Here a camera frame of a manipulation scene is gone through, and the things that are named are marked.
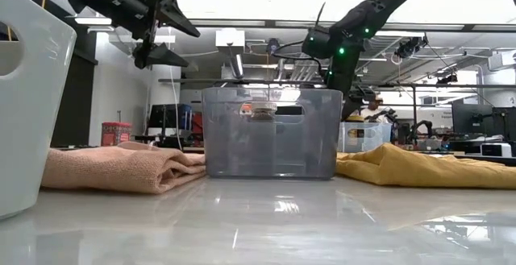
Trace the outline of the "white ceiling box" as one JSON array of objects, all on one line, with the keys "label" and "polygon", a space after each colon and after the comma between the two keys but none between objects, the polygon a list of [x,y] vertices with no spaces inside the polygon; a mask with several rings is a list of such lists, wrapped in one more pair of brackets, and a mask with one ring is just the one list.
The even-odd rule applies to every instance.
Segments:
[{"label": "white ceiling box", "polygon": [[216,47],[244,47],[245,31],[235,28],[223,28],[215,32]]}]

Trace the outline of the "white desktop device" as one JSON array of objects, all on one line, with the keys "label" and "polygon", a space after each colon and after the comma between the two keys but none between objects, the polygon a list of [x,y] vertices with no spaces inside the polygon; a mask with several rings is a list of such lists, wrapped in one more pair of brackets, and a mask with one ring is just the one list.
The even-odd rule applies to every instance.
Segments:
[{"label": "white desktop device", "polygon": [[511,158],[513,156],[512,147],[508,143],[482,143],[481,154],[503,158]]}]

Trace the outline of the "pink checked folded cloth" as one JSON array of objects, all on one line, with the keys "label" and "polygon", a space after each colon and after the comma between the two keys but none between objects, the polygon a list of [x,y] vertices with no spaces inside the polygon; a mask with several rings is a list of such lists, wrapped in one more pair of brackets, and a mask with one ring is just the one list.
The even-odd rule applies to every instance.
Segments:
[{"label": "pink checked folded cloth", "polygon": [[52,148],[41,186],[161,194],[205,175],[202,154],[124,142],[71,151]]}]

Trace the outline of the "mustard yellow folded cloth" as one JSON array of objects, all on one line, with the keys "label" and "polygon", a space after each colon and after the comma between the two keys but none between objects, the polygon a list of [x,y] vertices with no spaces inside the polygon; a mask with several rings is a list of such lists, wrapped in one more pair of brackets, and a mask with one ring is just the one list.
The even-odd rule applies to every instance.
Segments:
[{"label": "mustard yellow folded cloth", "polygon": [[335,173],[380,186],[516,190],[516,168],[453,155],[425,155],[390,143],[370,151],[339,152]]}]

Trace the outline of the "blue background container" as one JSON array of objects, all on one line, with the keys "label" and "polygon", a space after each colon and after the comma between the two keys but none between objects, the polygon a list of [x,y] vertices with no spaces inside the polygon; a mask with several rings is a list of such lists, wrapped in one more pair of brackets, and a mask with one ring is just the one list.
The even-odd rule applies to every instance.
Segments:
[{"label": "blue background container", "polygon": [[192,130],[192,107],[186,104],[177,106],[178,124],[180,130]]}]

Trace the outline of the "black computer monitor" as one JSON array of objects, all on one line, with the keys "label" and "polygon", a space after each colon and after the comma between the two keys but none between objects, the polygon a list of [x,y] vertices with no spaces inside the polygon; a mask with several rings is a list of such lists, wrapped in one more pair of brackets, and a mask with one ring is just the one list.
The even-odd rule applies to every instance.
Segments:
[{"label": "black computer monitor", "polygon": [[516,142],[516,107],[493,108],[493,134]]},{"label": "black computer monitor", "polygon": [[451,112],[452,128],[455,135],[468,135],[469,137],[493,135],[492,106],[453,103]]}]

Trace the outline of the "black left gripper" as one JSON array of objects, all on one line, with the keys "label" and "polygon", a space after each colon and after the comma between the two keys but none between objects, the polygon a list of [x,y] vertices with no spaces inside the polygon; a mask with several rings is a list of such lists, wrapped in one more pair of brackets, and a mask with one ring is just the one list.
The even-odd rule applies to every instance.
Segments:
[{"label": "black left gripper", "polygon": [[171,51],[164,43],[156,44],[156,30],[160,21],[183,33],[198,38],[200,31],[185,17],[177,0],[144,0],[148,6],[147,26],[142,42],[138,43],[133,51],[135,66],[146,68],[150,65],[168,65],[187,67],[189,62]]}]

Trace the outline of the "black ceiling-mounted device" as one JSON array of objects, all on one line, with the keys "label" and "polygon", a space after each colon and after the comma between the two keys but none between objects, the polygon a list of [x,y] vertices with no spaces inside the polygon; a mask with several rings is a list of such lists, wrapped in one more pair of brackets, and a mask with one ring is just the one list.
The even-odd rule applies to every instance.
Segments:
[{"label": "black ceiling-mounted device", "polygon": [[428,39],[424,35],[422,37],[410,37],[408,40],[399,43],[394,54],[401,59],[412,56],[428,45]]}]

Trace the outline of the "clear plastic bin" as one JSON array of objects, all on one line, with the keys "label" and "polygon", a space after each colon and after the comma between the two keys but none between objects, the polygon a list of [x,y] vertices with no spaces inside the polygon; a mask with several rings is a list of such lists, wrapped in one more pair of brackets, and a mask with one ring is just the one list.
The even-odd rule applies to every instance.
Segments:
[{"label": "clear plastic bin", "polygon": [[379,122],[342,122],[339,128],[338,152],[371,151],[389,143],[391,124]]}]

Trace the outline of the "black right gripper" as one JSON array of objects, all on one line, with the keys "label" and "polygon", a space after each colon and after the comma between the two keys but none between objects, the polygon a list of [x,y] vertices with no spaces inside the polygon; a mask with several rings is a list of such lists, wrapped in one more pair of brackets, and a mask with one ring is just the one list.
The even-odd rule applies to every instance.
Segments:
[{"label": "black right gripper", "polygon": [[375,101],[377,94],[368,86],[353,85],[343,97],[342,120],[346,120],[364,104],[364,101]]}]

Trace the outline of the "white plastic bin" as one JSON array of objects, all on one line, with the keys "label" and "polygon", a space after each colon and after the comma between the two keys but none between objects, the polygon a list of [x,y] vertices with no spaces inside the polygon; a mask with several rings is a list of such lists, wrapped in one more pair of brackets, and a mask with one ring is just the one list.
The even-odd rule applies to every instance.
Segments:
[{"label": "white plastic bin", "polygon": [[0,220],[37,200],[77,33],[32,0],[0,0]]}]

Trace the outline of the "translucent grey plastic bin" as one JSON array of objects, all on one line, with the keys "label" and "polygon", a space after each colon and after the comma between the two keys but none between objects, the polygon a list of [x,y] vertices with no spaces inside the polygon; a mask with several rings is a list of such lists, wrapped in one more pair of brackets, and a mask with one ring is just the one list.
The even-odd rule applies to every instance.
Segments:
[{"label": "translucent grey plastic bin", "polygon": [[[330,179],[343,95],[332,89],[208,88],[202,92],[206,172],[212,177]],[[251,103],[277,104],[272,121]]]}]

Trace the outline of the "white-lid brown spice jar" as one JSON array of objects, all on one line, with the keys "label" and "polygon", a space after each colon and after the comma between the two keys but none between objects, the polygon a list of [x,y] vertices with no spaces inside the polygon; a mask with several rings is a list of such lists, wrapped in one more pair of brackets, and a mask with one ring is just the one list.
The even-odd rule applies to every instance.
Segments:
[{"label": "white-lid brown spice jar", "polygon": [[277,112],[277,104],[269,101],[252,102],[251,112],[253,121],[272,121]]}]

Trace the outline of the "red spice tin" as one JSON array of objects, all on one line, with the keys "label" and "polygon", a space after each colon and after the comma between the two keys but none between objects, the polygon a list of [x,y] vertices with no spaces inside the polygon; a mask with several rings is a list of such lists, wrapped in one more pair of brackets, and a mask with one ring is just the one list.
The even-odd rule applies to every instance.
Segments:
[{"label": "red spice tin", "polygon": [[128,122],[103,122],[101,145],[117,146],[130,140],[132,125]]}]

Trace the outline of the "yellow-lid spice jar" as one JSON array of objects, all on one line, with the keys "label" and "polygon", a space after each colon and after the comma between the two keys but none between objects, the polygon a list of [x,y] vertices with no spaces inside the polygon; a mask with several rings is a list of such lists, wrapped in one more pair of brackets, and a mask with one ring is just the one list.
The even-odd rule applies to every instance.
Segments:
[{"label": "yellow-lid spice jar", "polygon": [[352,129],[352,123],[364,123],[364,118],[360,115],[351,115],[346,119],[346,140],[345,140],[345,151],[346,152],[358,152],[362,149],[364,130],[363,129]]}]

